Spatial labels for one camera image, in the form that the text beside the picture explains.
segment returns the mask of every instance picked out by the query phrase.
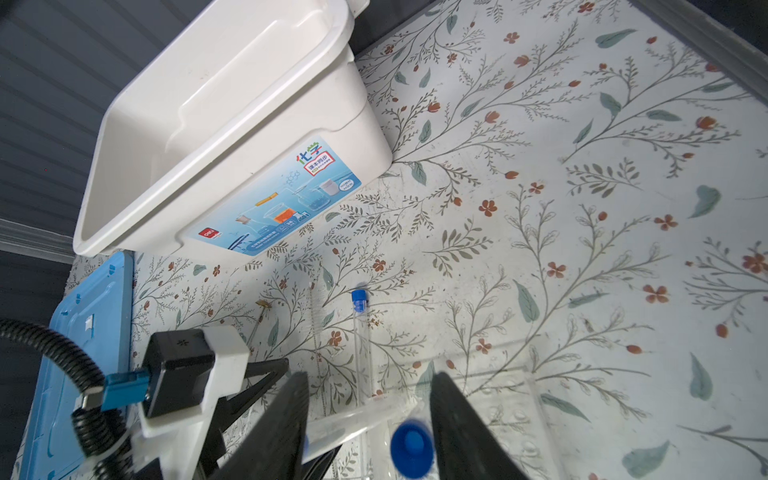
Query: blue bottle cap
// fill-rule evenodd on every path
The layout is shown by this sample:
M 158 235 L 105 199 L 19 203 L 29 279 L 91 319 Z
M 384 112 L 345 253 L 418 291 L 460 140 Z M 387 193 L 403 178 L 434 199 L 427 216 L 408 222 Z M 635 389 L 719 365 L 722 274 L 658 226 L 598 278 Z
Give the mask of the blue bottle cap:
M 416 420 L 406 420 L 392 435 L 389 452 L 392 463 L 406 478 L 422 478 L 435 459 L 435 447 L 429 430 Z
M 366 300 L 368 299 L 368 292 L 363 289 L 357 289 L 352 291 L 352 305 L 355 307 L 357 313 L 363 313 L 366 311 Z

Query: beaker illustration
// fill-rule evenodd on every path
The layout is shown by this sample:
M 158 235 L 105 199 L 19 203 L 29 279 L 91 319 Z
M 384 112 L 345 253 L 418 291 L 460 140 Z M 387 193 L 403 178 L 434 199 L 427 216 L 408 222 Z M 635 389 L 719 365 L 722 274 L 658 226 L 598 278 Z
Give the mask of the beaker illustration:
M 330 179 L 322 182 L 320 184 L 320 188 L 322 188 L 323 191 L 328 195 L 330 195 L 331 197 L 341 191 L 339 190 L 339 185 L 335 181 Z
M 260 239 L 261 237 L 268 234 L 272 230 L 265 223 L 257 222 L 252 218 L 246 217 L 245 215 L 240 215 L 238 218 L 235 219 L 235 221 L 240 222 L 246 227 L 253 230 L 253 232 L 256 234 L 256 240 Z
M 277 204 L 270 211 L 264 214 L 264 218 L 269 218 L 270 220 L 274 220 L 277 223 L 283 223 L 295 214 L 296 211 L 293 208 L 286 207 L 285 204 Z
M 323 190 L 320 190 L 318 187 L 310 188 L 309 184 L 309 182 L 306 182 L 305 184 L 298 186 L 295 190 L 289 188 L 286 190 L 296 195 L 299 203 L 310 210 L 318 211 L 331 203 L 330 197 L 326 195 Z

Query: floral pattern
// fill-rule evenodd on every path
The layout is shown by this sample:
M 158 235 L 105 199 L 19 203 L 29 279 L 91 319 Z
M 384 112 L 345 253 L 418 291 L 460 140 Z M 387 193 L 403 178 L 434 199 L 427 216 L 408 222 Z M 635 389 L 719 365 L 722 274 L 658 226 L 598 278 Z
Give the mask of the floral pattern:
M 494 388 L 525 365 L 571 478 L 768 475 L 760 102 L 626 0 L 444 0 L 357 66 L 392 168 L 238 268 L 136 253 L 134 364 L 154 331 L 232 325 L 342 411 L 364 286 L 373 392 L 440 357 L 512 445 Z

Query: printed label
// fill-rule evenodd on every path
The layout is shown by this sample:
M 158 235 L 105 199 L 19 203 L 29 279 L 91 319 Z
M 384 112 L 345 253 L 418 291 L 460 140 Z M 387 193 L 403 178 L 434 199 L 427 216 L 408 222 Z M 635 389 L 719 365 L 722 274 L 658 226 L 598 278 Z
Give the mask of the printed label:
M 360 180 L 321 138 L 308 140 L 184 233 L 256 256 L 360 187 Z

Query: blue container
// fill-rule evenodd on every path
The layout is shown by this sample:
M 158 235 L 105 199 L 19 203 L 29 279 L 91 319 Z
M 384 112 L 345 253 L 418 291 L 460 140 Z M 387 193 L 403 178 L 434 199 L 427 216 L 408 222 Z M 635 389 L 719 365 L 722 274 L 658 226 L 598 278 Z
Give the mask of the blue container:
M 50 328 L 77 343 L 105 375 L 127 372 L 134 258 L 118 252 L 67 295 Z M 70 415 L 80 392 L 50 360 L 40 364 L 20 480 L 65 478 L 83 462 Z

